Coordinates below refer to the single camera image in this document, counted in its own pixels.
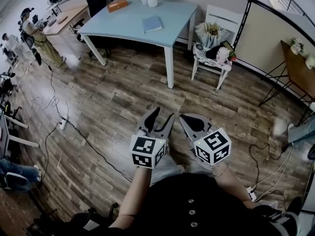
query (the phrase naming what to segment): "blue book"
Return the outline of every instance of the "blue book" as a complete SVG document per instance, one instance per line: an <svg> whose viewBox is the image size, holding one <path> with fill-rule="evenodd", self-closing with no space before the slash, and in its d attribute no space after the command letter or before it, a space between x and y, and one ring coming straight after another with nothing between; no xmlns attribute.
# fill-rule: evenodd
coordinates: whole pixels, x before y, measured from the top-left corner
<svg viewBox="0 0 315 236"><path fill-rule="evenodd" d="M142 23L143 23L143 28L144 28L145 33L163 28L161 19L158 16L145 18L142 20Z"/></svg>

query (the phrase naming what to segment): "power strip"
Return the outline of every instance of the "power strip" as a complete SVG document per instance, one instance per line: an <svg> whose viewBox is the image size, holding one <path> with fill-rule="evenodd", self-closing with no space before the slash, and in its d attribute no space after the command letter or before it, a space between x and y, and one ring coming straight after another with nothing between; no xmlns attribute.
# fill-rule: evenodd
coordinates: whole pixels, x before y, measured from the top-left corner
<svg viewBox="0 0 315 236"><path fill-rule="evenodd" d="M61 120L61 124L59 125L59 128L61 130L64 130L64 127L67 124L67 120L68 120L69 117L65 114L63 118L64 119Z"/></svg>
<svg viewBox="0 0 315 236"><path fill-rule="evenodd" d="M250 195L251 200L254 202L257 199L254 191L252 190L251 187L248 187L246 190L247 190L248 194Z"/></svg>

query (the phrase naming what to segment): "black cable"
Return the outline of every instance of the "black cable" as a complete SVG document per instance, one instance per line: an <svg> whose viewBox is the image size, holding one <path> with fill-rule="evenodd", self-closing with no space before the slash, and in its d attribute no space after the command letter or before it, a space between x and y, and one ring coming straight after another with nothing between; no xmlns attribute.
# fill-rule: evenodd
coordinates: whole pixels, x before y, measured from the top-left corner
<svg viewBox="0 0 315 236"><path fill-rule="evenodd" d="M89 145L98 155L100 155L100 156L105 160L105 162L106 162L107 164L109 164L116 172L118 172L119 174L121 174L121 175L122 175L125 179L127 179L129 182L132 182L132 180L131 180L130 178L128 178L128 177L127 177L124 173L122 173L121 171L117 170L116 167L115 167L113 164L111 164L109 161L107 161L107 159L106 159L102 154L100 154L100 153L90 144L90 142L87 140L87 138L86 138L84 135L82 135L82 133L81 133L81 131L80 131L79 129L77 129L70 121L68 121L66 118L64 118L64 117L60 114L59 109L58 109L58 103L59 103L59 101L56 102L56 98L55 98L55 97L56 97L56 90L55 90L55 88L54 88L54 86L53 86L53 83L52 83L52 79L53 79L53 69L50 67L50 65L48 65L48 68L49 68L49 70L51 71L50 85L51 85L52 88L54 89L54 96L53 96L53 99L54 99L53 102L55 102L54 107L56 107L59 117L60 117L62 120L68 122L76 131L78 131L78 133L84 138L84 140L88 143L88 145ZM67 112L69 113L69 106L68 106L68 103L67 103L66 100L64 100L64 101L65 101L66 104L67 104L67 107L68 107ZM56 127L54 128L54 130L48 134L48 136L49 136L51 133L53 133L53 132L55 131L55 129L57 128L57 125L56 125ZM48 156L48 151L47 151L46 171L47 171L47 166L48 166L48 159L49 159L49 156Z"/></svg>
<svg viewBox="0 0 315 236"><path fill-rule="evenodd" d="M264 199L265 197L271 195L271 194L274 194L275 192L279 192L281 196L283 196L283 206L284 206L284 210L286 211L286 207L285 207L285 202L286 202L286 198L284 196L284 194L280 191L280 190L274 190L268 194L266 194L265 196L263 196L261 199Z"/></svg>
<svg viewBox="0 0 315 236"><path fill-rule="evenodd" d="M122 173L121 171L117 170L116 167L114 165L112 165L110 162L107 161L107 159L102 155L100 154L91 144L90 142L88 141L88 139L82 135L82 133L80 132L79 129L77 129L70 121L66 120L67 123L69 123L76 131L79 132L80 136L82 136L84 138L84 140L88 143L88 145L90 145L90 147L98 154L100 155L101 157L103 157L103 159L105 160L105 162L107 164L109 164L115 171L117 171L119 174L121 174L125 179L127 179L129 182L132 182L132 180L130 178L128 178L124 173Z"/></svg>
<svg viewBox="0 0 315 236"><path fill-rule="evenodd" d="M47 152L47 160L46 160L46 169L45 169L45 173L44 176L41 178L41 182L44 180L46 173L47 173L47 168L48 168L48 163L49 163L49 153L47 150L47 138L56 130L58 124L61 124L60 122L57 122L56 126L54 127L54 129L46 136L45 138L45 148L46 148L46 152Z"/></svg>
<svg viewBox="0 0 315 236"><path fill-rule="evenodd" d="M269 145L269 144L266 144L265 147L258 147L258 146L255 145L255 144L250 145L249 153L250 153L251 158L256 162L256 167L257 167L257 171L258 171L258 173L257 173L257 178L256 178L256 184L255 184L255 187L252 189L252 191L256 190L256 188L257 188L257 186L258 186L258 180L259 180L259 165L258 165L258 161L252 156L252 150L251 150L251 148L252 148L253 146L256 147L257 149L260 149L260 150L263 150L263 149L265 149L265 148L268 147L268 155L269 155L269 157L270 157L271 159L273 159L273 160L275 160L275 161L279 160L280 157L281 157L281 155L283 154L283 152L281 152L281 154L279 155L278 158L273 158L273 157L271 156L271 154L270 154L270 145Z"/></svg>

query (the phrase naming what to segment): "black shirt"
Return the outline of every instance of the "black shirt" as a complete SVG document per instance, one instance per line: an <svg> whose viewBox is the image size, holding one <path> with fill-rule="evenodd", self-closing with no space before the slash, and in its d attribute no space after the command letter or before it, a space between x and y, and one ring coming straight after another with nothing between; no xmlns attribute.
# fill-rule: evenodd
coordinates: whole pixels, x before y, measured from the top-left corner
<svg viewBox="0 0 315 236"><path fill-rule="evenodd" d="M150 187L141 212L125 231L108 233L268 235L278 231L206 175L181 174Z"/></svg>

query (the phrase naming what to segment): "railing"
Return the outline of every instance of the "railing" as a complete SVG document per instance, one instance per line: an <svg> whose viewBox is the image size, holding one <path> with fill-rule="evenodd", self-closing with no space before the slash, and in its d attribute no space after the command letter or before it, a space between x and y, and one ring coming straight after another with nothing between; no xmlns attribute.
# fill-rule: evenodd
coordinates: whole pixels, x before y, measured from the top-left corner
<svg viewBox="0 0 315 236"><path fill-rule="evenodd" d="M294 0L278 0L278 2L285 10L302 15L315 27L315 24L310 19L310 17Z"/></svg>

